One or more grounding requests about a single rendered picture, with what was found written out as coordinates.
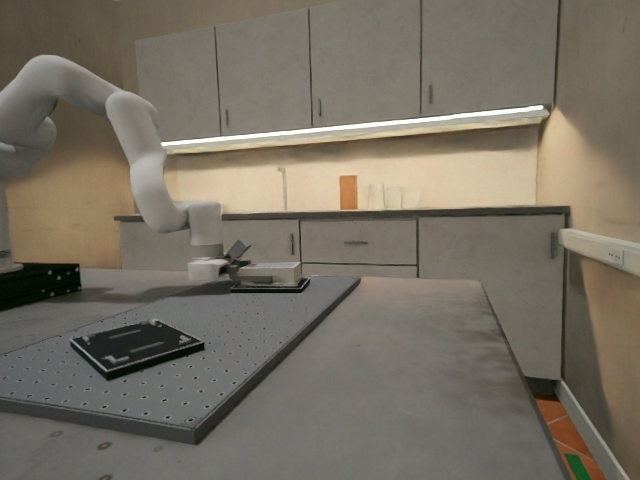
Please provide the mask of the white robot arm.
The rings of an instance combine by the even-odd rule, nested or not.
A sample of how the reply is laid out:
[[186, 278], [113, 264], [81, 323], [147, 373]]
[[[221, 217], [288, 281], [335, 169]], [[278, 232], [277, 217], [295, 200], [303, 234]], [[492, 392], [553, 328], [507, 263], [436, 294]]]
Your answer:
[[[53, 146], [57, 132], [47, 116], [58, 98], [111, 122], [130, 165], [133, 197], [153, 231], [165, 234], [190, 228], [191, 256], [196, 258], [231, 255], [236, 260], [250, 248], [244, 237], [224, 254], [218, 201], [171, 199], [163, 177], [167, 153], [157, 132], [156, 108], [59, 56], [31, 59], [0, 92], [1, 180], [22, 176]], [[23, 264], [14, 263], [7, 201], [0, 184], [0, 274], [21, 269]]]

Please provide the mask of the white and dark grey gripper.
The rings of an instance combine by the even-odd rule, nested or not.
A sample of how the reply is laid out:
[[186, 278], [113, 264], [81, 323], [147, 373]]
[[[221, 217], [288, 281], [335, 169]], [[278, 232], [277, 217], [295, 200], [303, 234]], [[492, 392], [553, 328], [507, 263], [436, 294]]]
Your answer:
[[[219, 256], [216, 256], [219, 257]], [[250, 259], [234, 259], [231, 255], [225, 258], [196, 258], [188, 263], [188, 276], [191, 281], [213, 281], [226, 274], [231, 280], [252, 280], [253, 283], [272, 283], [272, 275], [238, 275], [239, 269], [251, 264]], [[238, 266], [239, 265], [239, 266]], [[221, 267], [221, 268], [220, 268]], [[219, 268], [219, 273], [218, 273]], [[226, 270], [225, 270], [226, 269]]]

